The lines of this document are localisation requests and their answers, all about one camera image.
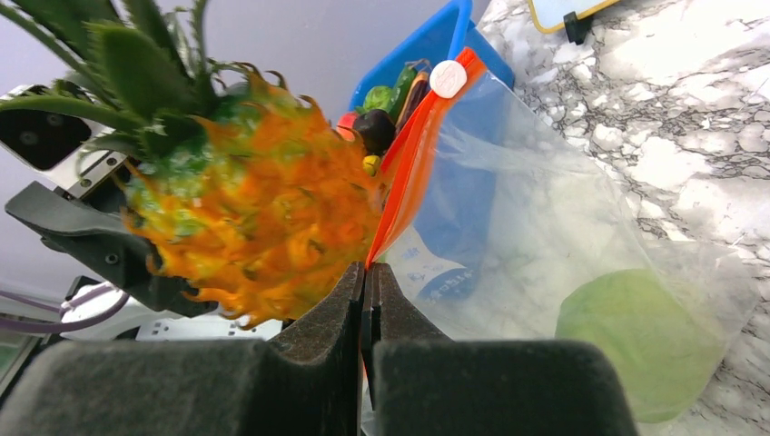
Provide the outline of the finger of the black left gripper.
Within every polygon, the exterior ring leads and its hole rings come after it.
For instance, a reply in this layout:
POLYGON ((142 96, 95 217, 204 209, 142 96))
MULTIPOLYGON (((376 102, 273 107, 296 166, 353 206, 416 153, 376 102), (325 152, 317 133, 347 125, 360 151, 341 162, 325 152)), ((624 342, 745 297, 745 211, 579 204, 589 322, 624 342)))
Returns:
POLYGON ((212 302, 184 296, 191 287, 181 278, 150 273, 146 260, 154 247, 124 228, 114 213, 70 201, 32 182, 5 204, 5 211, 38 235, 49 248, 66 253, 155 312, 185 317, 213 312, 212 302))

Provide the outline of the yellow toy pear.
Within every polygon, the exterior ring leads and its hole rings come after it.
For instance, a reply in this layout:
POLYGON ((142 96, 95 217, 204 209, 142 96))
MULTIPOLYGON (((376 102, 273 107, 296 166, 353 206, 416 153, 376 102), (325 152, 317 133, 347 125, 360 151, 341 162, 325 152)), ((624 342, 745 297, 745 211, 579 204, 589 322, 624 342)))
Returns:
POLYGON ((361 165, 369 177, 374 177, 380 171, 381 157, 376 154, 367 155, 363 158, 361 165))

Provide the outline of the clear orange-zip bag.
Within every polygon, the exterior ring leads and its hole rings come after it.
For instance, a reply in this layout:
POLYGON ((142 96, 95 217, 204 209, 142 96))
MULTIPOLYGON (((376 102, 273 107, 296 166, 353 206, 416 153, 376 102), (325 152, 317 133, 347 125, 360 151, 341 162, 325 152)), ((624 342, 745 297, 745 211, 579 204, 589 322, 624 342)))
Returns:
POLYGON ((559 339, 580 285, 648 269, 715 317, 725 358, 759 297, 733 250, 646 238, 607 173, 472 50, 429 87, 381 164, 393 185, 369 257, 431 322, 455 340, 559 339))

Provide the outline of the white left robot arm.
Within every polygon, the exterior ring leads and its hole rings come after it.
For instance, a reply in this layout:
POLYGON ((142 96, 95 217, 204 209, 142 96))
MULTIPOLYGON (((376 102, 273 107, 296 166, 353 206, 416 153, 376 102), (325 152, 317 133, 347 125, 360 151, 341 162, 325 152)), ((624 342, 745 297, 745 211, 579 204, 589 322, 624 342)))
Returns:
POLYGON ((269 340, 282 329, 279 321, 248 328, 244 319, 223 319, 215 305, 185 299, 184 281, 147 271, 144 261, 152 246, 131 234, 115 213, 67 200, 38 182, 12 197, 5 210, 53 250, 100 277, 72 283, 67 300, 54 308, 57 322, 2 322, 5 329, 53 333, 74 341, 110 341, 134 331, 136 340, 148 342, 269 340))

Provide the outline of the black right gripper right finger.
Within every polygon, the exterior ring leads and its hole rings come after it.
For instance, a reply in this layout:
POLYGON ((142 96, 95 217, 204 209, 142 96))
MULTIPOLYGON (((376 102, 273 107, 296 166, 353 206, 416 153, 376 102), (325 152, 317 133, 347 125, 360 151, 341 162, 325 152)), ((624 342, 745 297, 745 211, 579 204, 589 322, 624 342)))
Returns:
POLYGON ((375 263, 361 350, 379 435, 634 435, 612 365, 564 340, 454 341, 375 263))

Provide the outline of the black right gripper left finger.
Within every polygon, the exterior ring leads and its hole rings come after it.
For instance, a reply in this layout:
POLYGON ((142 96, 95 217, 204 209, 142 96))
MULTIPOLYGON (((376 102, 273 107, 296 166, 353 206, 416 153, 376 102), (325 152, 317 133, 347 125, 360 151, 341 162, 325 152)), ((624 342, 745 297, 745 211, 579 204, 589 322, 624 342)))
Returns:
POLYGON ((4 435, 357 435, 360 303, 352 263, 268 341, 60 342, 1 408, 4 435))

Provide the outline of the toy pineapple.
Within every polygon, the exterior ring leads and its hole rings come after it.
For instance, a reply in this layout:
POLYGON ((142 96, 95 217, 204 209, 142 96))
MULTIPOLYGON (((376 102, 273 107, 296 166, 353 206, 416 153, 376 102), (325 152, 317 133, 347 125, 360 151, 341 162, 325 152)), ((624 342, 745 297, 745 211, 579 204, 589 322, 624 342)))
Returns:
POLYGON ((207 54, 207 4, 4 1, 1 15, 74 73, 3 111, 43 110, 100 124, 79 160, 126 157, 120 215, 150 243, 146 267, 182 279, 247 327, 296 320, 373 241, 389 179, 366 170, 364 139, 337 130, 282 74, 207 54))

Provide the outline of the dark purple toy plum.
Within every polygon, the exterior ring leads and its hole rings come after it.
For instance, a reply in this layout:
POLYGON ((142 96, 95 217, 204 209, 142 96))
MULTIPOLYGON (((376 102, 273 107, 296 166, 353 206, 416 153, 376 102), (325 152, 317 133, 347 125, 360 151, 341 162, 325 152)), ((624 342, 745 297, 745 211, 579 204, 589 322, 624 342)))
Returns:
POLYGON ((396 136, 395 124, 382 109, 372 109, 359 115, 352 128, 362 137, 367 155, 383 156, 396 136))

